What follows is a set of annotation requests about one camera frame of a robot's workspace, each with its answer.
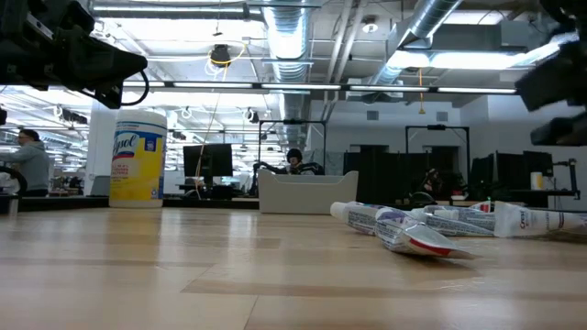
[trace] desk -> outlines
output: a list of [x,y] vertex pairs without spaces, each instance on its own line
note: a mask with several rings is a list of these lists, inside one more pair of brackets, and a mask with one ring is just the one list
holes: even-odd
[[582,245],[409,258],[331,216],[170,208],[21,213],[0,242],[6,329],[587,328]]

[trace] ductwork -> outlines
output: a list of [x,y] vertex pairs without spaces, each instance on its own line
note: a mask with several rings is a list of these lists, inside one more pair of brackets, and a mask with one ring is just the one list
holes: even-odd
[[222,19],[264,22],[258,8],[245,5],[154,6],[141,4],[94,4],[90,13],[96,18]]
[[432,45],[434,32],[444,23],[449,15],[457,9],[462,0],[420,0],[415,5],[414,14],[407,21],[393,27],[388,45],[390,59],[371,77],[369,84],[392,84],[400,76],[404,66],[395,62],[395,51],[405,43],[421,40],[419,48]]
[[[265,7],[263,15],[267,23],[271,56],[277,60],[303,59],[306,56],[308,41],[310,19],[308,9],[287,6]],[[305,83],[307,70],[307,65],[302,63],[273,63],[273,73],[278,83]],[[299,93],[280,95],[282,119],[307,119],[309,105],[308,95]],[[305,137],[299,134],[299,126],[286,126],[284,129],[288,144],[301,146],[305,143]],[[302,126],[302,132],[307,132],[306,126]]]

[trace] white column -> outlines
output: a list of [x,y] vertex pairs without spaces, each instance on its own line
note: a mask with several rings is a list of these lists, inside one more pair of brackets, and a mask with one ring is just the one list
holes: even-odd
[[90,116],[90,136],[88,138],[88,160],[85,165],[85,182],[83,194],[89,195],[94,185],[94,178],[100,175],[110,176],[112,164],[112,147],[116,130],[118,110],[111,110],[97,101],[92,103]]

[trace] lysol wipes container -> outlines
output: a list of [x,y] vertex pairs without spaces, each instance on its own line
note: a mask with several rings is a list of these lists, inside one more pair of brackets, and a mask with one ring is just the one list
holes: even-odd
[[167,118],[121,110],[116,118],[110,176],[111,207],[162,207]]

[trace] ceiling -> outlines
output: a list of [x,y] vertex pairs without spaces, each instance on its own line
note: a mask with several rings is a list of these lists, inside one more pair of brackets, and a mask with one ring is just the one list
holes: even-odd
[[[225,4],[234,2],[221,1]],[[321,7],[312,8],[311,24],[309,27],[309,54],[308,60],[313,64],[309,69],[308,83],[323,83],[328,70],[328,64],[335,46],[334,35],[338,29],[340,13],[343,10],[342,0],[311,1],[312,4],[322,4]],[[449,16],[445,24],[464,25],[496,25],[502,20],[524,20],[528,17],[530,1],[499,1],[499,0],[465,0],[457,11]],[[209,5],[211,10],[214,3],[198,1],[177,0],[171,3],[167,0],[151,1],[105,1],[96,0],[94,6],[202,6]],[[347,79],[364,79],[372,76],[387,61],[386,40],[392,24],[408,18],[413,14],[415,1],[370,1],[364,8],[364,16],[374,16],[378,26],[377,31],[366,33],[359,29],[351,50],[351,60],[348,60],[342,74],[342,81]],[[132,51],[145,56],[149,60],[149,68],[146,74],[150,81],[227,81],[227,82],[271,82],[274,80],[273,67],[267,62],[271,59],[267,29],[262,22],[241,20],[216,20],[216,19],[170,19],[172,14],[161,11],[157,18],[133,18],[133,17],[108,17],[102,12],[95,25],[93,36],[115,45],[122,50]],[[215,44],[227,44],[229,52],[234,58],[226,71],[210,66],[208,61],[209,51]],[[518,74],[526,69],[516,69]],[[418,85],[420,81],[424,85],[447,86],[492,86],[512,87],[513,80],[503,80],[499,71],[487,70],[460,70],[460,69],[435,69],[424,68],[418,71],[404,71],[399,79],[404,84]],[[139,81],[140,77],[132,77],[130,80]],[[55,158],[62,159],[70,151],[79,161],[62,162],[59,166],[72,168],[83,166],[83,153],[87,150],[88,126],[76,125],[76,129],[68,129],[71,123],[59,119],[59,109],[69,109],[88,120],[91,118],[92,100],[76,93],[65,91],[62,88],[39,92],[24,86],[0,86],[0,104],[9,111],[8,124],[12,127],[47,127],[48,130],[40,130],[42,136],[51,148],[59,150]],[[140,88],[127,89],[124,100],[132,101],[142,93]],[[321,101],[322,93],[312,93],[312,110],[308,119],[318,119],[324,104]],[[349,123],[356,125],[372,125],[364,118],[364,114],[357,115],[359,107],[364,107],[361,102],[345,102],[344,94],[339,96],[340,102],[334,108],[330,117],[330,125],[347,126]],[[282,120],[283,111],[280,108],[281,97],[276,93],[194,93],[182,89],[157,89],[152,91],[147,99],[136,109],[157,111],[167,114],[168,118],[176,118],[171,121],[171,126],[178,129],[206,130],[210,124],[212,114],[215,112],[212,128],[216,134],[207,137],[207,143],[229,142],[240,145],[250,144],[249,153],[243,158],[245,169],[255,158],[252,157],[253,144],[258,143],[258,134],[255,133],[258,125],[251,124],[244,118],[243,113],[249,109],[257,112],[261,119]],[[425,102],[434,107],[441,107],[447,111],[459,108],[471,100],[470,96],[463,95],[434,95],[427,94]],[[405,125],[405,122],[422,120],[417,116],[417,109],[412,104],[420,103],[419,94],[405,94],[394,100],[392,105],[378,105],[378,108],[395,109],[381,118],[377,124]],[[406,114],[403,109],[416,109]],[[268,141],[274,145],[274,159],[272,162],[279,164],[284,161],[279,146],[283,143],[284,129],[281,125],[273,127],[278,134],[269,134]],[[218,130],[227,132],[250,131],[248,134],[217,134]],[[5,145],[11,144],[11,137],[16,129],[5,129]],[[204,139],[202,133],[185,132],[187,139],[170,139],[172,152],[168,156],[169,168],[181,163],[181,146],[183,143],[201,143]]]

